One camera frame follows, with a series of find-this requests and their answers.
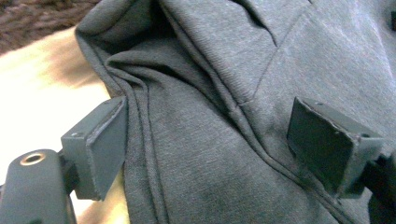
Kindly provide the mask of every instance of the screw hole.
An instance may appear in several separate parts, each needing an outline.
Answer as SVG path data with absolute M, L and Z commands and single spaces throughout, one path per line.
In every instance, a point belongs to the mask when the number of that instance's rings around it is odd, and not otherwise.
M 368 134 L 368 133 L 361 133 L 361 137 L 370 137 L 370 134 Z
M 30 165 L 38 164 L 39 162 L 43 161 L 44 159 L 46 159 L 46 155 L 44 153 L 33 153 L 33 154 L 30 154 L 30 155 L 24 157 L 21 160 L 21 165 L 22 166 L 30 166 Z

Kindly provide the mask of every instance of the gray fabric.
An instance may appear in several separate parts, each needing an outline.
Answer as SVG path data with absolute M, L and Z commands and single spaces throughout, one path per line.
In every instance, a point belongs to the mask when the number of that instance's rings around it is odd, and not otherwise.
M 288 150 L 293 98 L 318 99 L 395 148 L 396 2 L 102 1 L 79 44 L 126 95 L 132 223 L 368 223 Z

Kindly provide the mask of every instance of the stitching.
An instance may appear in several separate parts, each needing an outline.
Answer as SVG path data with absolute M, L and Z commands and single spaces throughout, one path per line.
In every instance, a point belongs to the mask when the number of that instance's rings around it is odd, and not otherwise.
M 178 21 L 175 20 L 175 18 L 173 17 L 173 15 L 170 13 L 170 11 L 167 9 L 167 7 L 166 7 L 164 4 L 162 4 L 162 8 L 163 8 L 163 10 L 165 11 L 165 14 L 166 14 L 168 17 L 170 17 L 170 19 L 172 19 L 172 20 L 179 26 L 180 30 L 183 31 L 184 35 L 185 35 L 189 40 L 191 40 L 191 38 L 188 36 L 188 34 L 187 34 L 187 32 L 185 31 L 185 29 L 183 29 L 183 27 L 180 25 L 180 23 L 178 23 Z M 300 18 L 305 14 L 305 12 L 306 12 L 306 10 L 302 13 L 302 15 L 299 16 L 299 18 L 296 20 L 296 22 L 290 27 L 290 29 L 289 29 L 289 31 L 287 32 L 287 34 L 286 34 L 284 40 L 282 41 L 282 43 L 283 43 L 283 42 L 285 41 L 285 39 L 288 37 L 288 34 L 290 33 L 290 31 L 293 29 L 293 27 L 295 26 L 295 24 L 297 23 L 297 21 L 299 21 Z M 224 87 L 226 88 L 226 90 L 227 90 L 229 93 L 231 93 L 230 90 L 228 89 L 228 87 L 224 84 L 224 82 L 223 82 L 222 79 L 220 78 L 219 74 L 218 74 L 218 73 L 216 72 L 216 70 L 213 68 L 213 65 L 212 65 L 212 64 L 207 60 L 207 58 L 204 56 L 204 54 L 203 54 L 200 50 L 198 50 L 198 48 L 193 44 L 192 41 L 190 41 L 190 43 L 194 46 L 195 50 L 205 59 L 205 62 L 210 66 L 210 68 L 212 68 L 212 70 L 214 71 L 214 73 L 217 75 L 217 78 L 221 81 L 221 84 L 224 85 Z M 273 54 L 273 56 L 272 56 L 272 58 L 271 58 L 271 61 L 275 58 L 277 52 L 278 52 L 278 50 L 276 50 L 276 51 L 274 52 L 274 54 Z M 256 92 L 257 92 L 257 90 L 258 90 L 258 88 L 259 88 L 259 85 L 257 86 L 257 88 L 256 88 L 256 90 L 255 90 L 255 93 L 253 94 L 253 97 L 252 97 L 253 99 L 252 99 L 252 100 L 245 101 L 244 103 L 242 103 L 242 104 L 240 104 L 240 105 L 244 105 L 244 104 L 246 104 L 246 103 L 251 102 L 251 101 L 254 100 L 254 96 L 256 95 Z M 232 109 L 230 112 L 233 113 L 233 112 L 236 110 L 236 108 L 238 108 L 238 110 L 240 110 L 240 111 L 244 114 L 244 117 L 246 118 L 245 112 L 243 111 L 242 108 L 240 108 L 240 105 L 237 105 L 237 106 L 236 106 L 234 109 Z M 258 141 L 258 137 L 256 136 L 256 134 L 255 134 L 254 132 L 253 132 L 253 135 L 254 135 L 254 138 L 256 139 L 256 141 Z M 289 170 L 284 164 L 282 164 L 281 162 L 279 162 L 279 161 L 275 160 L 273 157 L 271 157 L 271 155 L 268 154 L 267 150 L 264 150 L 266 156 L 268 156 L 270 159 L 272 159 L 272 160 L 276 163 L 275 165 L 280 165 L 280 166 L 283 167 L 286 171 L 288 171 L 288 172 L 289 172 L 288 174 L 286 174 L 285 172 L 280 171 L 280 170 L 279 170 L 278 168 L 276 168 L 273 164 L 271 164 L 271 162 L 269 162 L 267 159 L 263 158 L 263 157 L 260 155 L 260 153 L 258 153 L 256 150 L 254 150 L 254 151 L 255 151 L 255 152 L 258 154 L 258 156 L 261 157 L 262 160 L 264 160 L 268 165 L 270 165 L 271 167 L 273 167 L 277 172 L 280 172 L 280 173 L 281 173 L 283 176 L 285 176 L 286 178 L 290 179 L 290 180 L 291 180 L 292 182 L 294 182 L 296 185 L 300 186 L 300 187 L 303 188 L 303 189 L 311 189 L 312 191 L 308 191 L 307 193 L 310 193 L 310 194 L 312 194 L 314 197 L 317 197 L 317 198 L 322 199 L 322 200 L 318 199 L 318 201 L 324 206 L 324 208 L 326 208 L 326 209 L 329 211 L 329 213 L 330 213 L 335 219 L 337 219 L 337 220 L 339 220 L 339 221 L 341 221 L 340 219 L 343 219 L 345 222 L 351 222 L 351 223 L 353 223 L 353 221 L 351 220 L 351 218 L 350 218 L 347 214 L 345 214 L 344 211 L 343 211 L 340 207 L 334 206 L 334 205 L 332 204 L 331 200 L 329 199 L 329 197 L 328 197 L 326 194 L 324 194 L 323 192 L 319 191 L 318 189 L 313 189 L 313 188 L 310 188 L 309 186 L 303 184 L 303 182 L 302 182 L 302 180 L 301 180 L 301 178 L 300 178 L 299 176 L 295 175 L 295 174 L 294 174 L 291 170 Z

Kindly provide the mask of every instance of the seam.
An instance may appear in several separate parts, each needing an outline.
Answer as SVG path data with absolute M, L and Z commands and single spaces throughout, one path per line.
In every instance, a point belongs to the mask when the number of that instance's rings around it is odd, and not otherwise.
M 172 15 L 172 13 L 170 13 L 170 11 L 168 10 L 168 8 L 163 4 L 160 3 L 161 7 L 163 8 L 163 12 L 165 13 L 166 17 L 168 17 L 168 19 L 172 20 L 174 23 L 177 24 L 178 28 L 180 29 L 180 31 L 183 32 L 183 35 L 186 36 L 189 40 L 191 40 L 191 37 L 188 35 L 188 33 L 185 31 L 185 29 L 183 28 L 183 26 L 175 19 L 175 17 Z M 199 48 L 197 48 L 197 46 L 195 46 L 195 44 L 192 41 L 189 41 L 190 44 L 194 47 L 194 49 L 196 50 L 196 52 L 202 56 L 202 59 L 205 61 L 205 63 L 212 69 L 213 74 L 216 75 L 216 78 L 220 81 L 222 87 L 224 87 L 224 90 L 227 91 L 227 93 L 232 97 L 233 100 L 233 106 L 231 107 L 231 110 L 235 109 L 237 107 L 237 102 L 234 98 L 234 96 L 231 94 L 230 89 L 228 88 L 227 85 L 225 85 L 224 80 L 222 80 L 221 76 L 219 76 L 219 73 L 213 68 L 213 65 L 210 63 L 210 61 L 205 57 L 205 55 L 199 50 Z
M 190 40 L 190 43 L 193 45 L 193 47 L 194 47 L 194 49 L 196 50 L 196 52 L 199 53 L 200 56 L 201 56 L 203 59 L 205 59 L 205 62 L 206 62 L 206 63 L 209 65 L 209 67 L 214 71 L 214 74 L 217 75 L 217 78 L 221 81 L 221 84 L 224 86 L 224 88 L 228 91 L 228 93 L 229 93 L 229 94 L 231 95 L 231 97 L 233 98 L 233 101 L 236 103 L 236 106 L 235 106 L 234 108 L 232 108 L 232 109 L 230 110 L 230 112 L 232 113 L 232 112 L 235 112 L 235 110 L 240 110 L 240 111 L 242 112 L 242 114 L 244 115 L 244 119 L 247 119 L 247 117 L 246 117 L 246 114 L 245 114 L 245 112 L 243 111 L 243 109 L 240 107 L 240 105 L 244 105 L 244 104 L 246 104 L 246 103 L 248 103 L 248 102 L 254 101 L 254 96 L 256 96 L 256 93 L 257 93 L 257 91 L 258 91 L 258 88 L 259 88 L 259 86 L 260 86 L 260 83 L 262 82 L 262 78 L 263 78 L 263 76 L 264 76 L 264 74 L 265 74 L 265 71 L 267 71 L 267 69 L 269 68 L 269 65 L 271 64 L 271 62 L 274 60 L 276 54 L 278 53 L 278 50 L 280 49 L 280 47 L 282 46 L 282 44 L 284 43 L 284 41 L 285 41 L 285 40 L 287 39 L 287 37 L 289 36 L 290 31 L 293 30 L 295 24 L 298 23 L 298 21 L 300 20 L 300 18 L 301 18 L 301 17 L 305 14 L 305 12 L 308 10 L 308 7 L 307 7 L 307 9 L 298 17 L 298 19 L 296 20 L 296 22 L 290 27 L 289 31 L 286 33 L 286 36 L 285 36 L 285 38 L 283 39 L 282 43 L 280 44 L 279 48 L 273 53 L 272 58 L 271 58 L 271 61 L 268 63 L 268 66 L 266 67 L 264 73 L 262 74 L 262 76 L 261 76 L 261 78 L 260 78 L 260 81 L 259 81 L 259 84 L 258 84 L 257 87 L 256 87 L 256 90 L 255 90 L 255 92 L 254 92 L 254 94 L 253 94 L 252 99 L 251 99 L 251 100 L 247 100 L 247 101 L 245 101 L 244 103 L 238 104 L 238 103 L 235 101 L 234 96 L 231 94 L 229 88 L 224 84 L 223 80 L 220 78 L 219 73 L 216 71 L 216 69 L 214 69 L 213 65 L 208 61 L 208 59 L 205 57 L 205 55 L 194 45 L 194 43 L 191 41 L 191 37 L 187 34 L 187 32 L 185 31 L 185 29 L 183 28 L 183 26 L 173 17 L 172 13 L 170 13 L 170 11 L 168 10 L 168 8 L 167 8 L 164 4 L 161 4 L 161 6 L 162 6 L 162 8 L 163 8 L 163 10 L 164 10 L 164 12 L 165 12 L 165 15 L 166 15 L 167 17 L 169 17 L 169 19 L 173 20 L 173 22 L 176 23 L 176 24 L 178 25 L 178 27 L 180 28 L 180 30 L 181 30 L 181 31 L 184 33 L 184 35 Z M 247 123 L 247 126 L 249 127 L 249 129 L 251 130 L 251 125 L 250 125 L 250 123 L 247 122 L 247 121 L 246 121 L 246 123 Z M 253 138 L 254 138 L 256 141 L 258 141 L 257 134 L 255 134 L 254 132 L 253 132 Z M 337 219 L 337 220 L 339 220 L 339 221 L 342 221 L 342 222 L 345 222 L 345 223 L 348 223 L 348 222 L 353 223 L 352 219 L 351 219 L 347 214 L 345 214 L 344 211 L 343 211 L 341 208 L 339 208 L 339 207 L 337 207 L 337 206 L 334 206 L 334 205 L 332 204 L 332 201 L 329 199 L 329 197 L 328 197 L 326 194 L 324 194 L 323 192 L 320 192 L 317 188 L 310 188 L 309 186 L 307 186 L 306 184 L 304 184 L 303 181 L 302 181 L 302 179 L 301 179 L 299 176 L 295 175 L 295 174 L 294 174 L 291 170 L 289 170 L 284 164 L 282 164 L 281 162 L 275 160 L 272 156 L 270 156 L 270 154 L 267 152 L 267 150 L 264 150 L 265 155 L 268 156 L 271 160 L 274 161 L 274 164 L 272 164 L 272 163 L 269 162 L 267 159 L 265 159 L 263 156 L 261 156 L 260 153 L 257 152 L 257 150 L 254 149 L 255 147 L 252 145 L 252 143 L 250 143 L 250 141 L 247 140 L 247 142 L 251 145 L 252 149 L 258 154 L 258 156 L 259 156 L 260 158 L 262 158 L 262 160 L 263 160 L 265 163 L 267 163 L 268 165 L 270 165 L 271 167 L 273 167 L 275 171 L 277 171 L 277 172 L 279 172 L 280 174 L 282 174 L 283 176 L 285 176 L 287 179 L 289 179 L 290 181 L 292 181 L 294 184 L 296 184 L 296 185 L 299 186 L 300 188 L 305 189 L 307 193 L 309 193 L 309 194 L 311 194 L 312 196 L 314 196 L 315 198 L 317 198 L 317 199 L 318 199 L 318 202 L 321 203 L 321 204 L 323 205 L 323 207 L 324 207 L 326 210 L 328 210 L 328 212 L 329 212 L 335 219 Z M 281 166 L 281 167 L 283 167 L 283 168 L 286 170 L 286 172 L 285 172 L 285 171 L 282 172 L 282 171 L 279 170 L 279 168 L 276 168 L 276 166 L 278 166 L 278 165 Z
M 240 0 L 230 0 L 231 2 L 234 2 L 235 4 L 241 6 L 249 15 L 250 19 L 257 24 L 258 26 L 262 27 L 264 30 L 266 30 L 270 36 L 271 39 L 275 45 L 275 47 L 277 47 L 277 41 L 275 38 L 275 35 L 271 32 L 271 30 L 268 28 L 268 26 L 262 21 L 260 20 L 260 17 L 257 15 L 257 13 L 252 9 L 252 6 L 249 5 L 249 2 L 247 1 L 240 1 Z
M 290 32 L 294 31 L 294 28 L 296 27 L 296 24 L 301 20 L 301 18 L 306 17 L 306 13 L 307 11 L 312 8 L 313 4 L 311 3 L 311 6 L 306 7 L 305 11 L 295 20 L 295 22 L 292 24 L 292 26 L 289 28 L 289 30 L 286 32 L 285 37 L 283 38 L 283 40 L 279 43 L 279 47 L 275 50 L 275 52 L 272 54 L 271 59 L 269 61 L 269 63 L 267 64 L 267 66 L 265 67 L 264 71 L 262 72 L 262 75 L 259 78 L 259 82 L 257 83 L 257 86 L 255 87 L 255 90 L 253 92 L 253 95 L 250 97 L 250 99 L 238 104 L 238 105 L 244 105 L 244 104 L 248 104 L 251 101 L 254 101 L 254 98 L 257 95 L 257 91 L 260 88 L 260 85 L 262 84 L 263 81 L 263 77 L 265 76 L 265 74 L 267 73 L 268 69 L 270 68 L 271 64 L 273 63 L 276 55 L 279 53 L 279 50 L 282 49 L 283 44 L 285 43 L 285 41 L 290 37 Z

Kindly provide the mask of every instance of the beige surface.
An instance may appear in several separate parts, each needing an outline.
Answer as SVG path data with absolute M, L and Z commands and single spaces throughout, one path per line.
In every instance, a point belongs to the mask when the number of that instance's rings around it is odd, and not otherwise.
M 28 151 L 60 137 L 109 96 L 79 51 L 74 29 L 0 57 L 0 184 Z M 73 199 L 78 223 L 128 223 L 121 175 L 103 203 Z

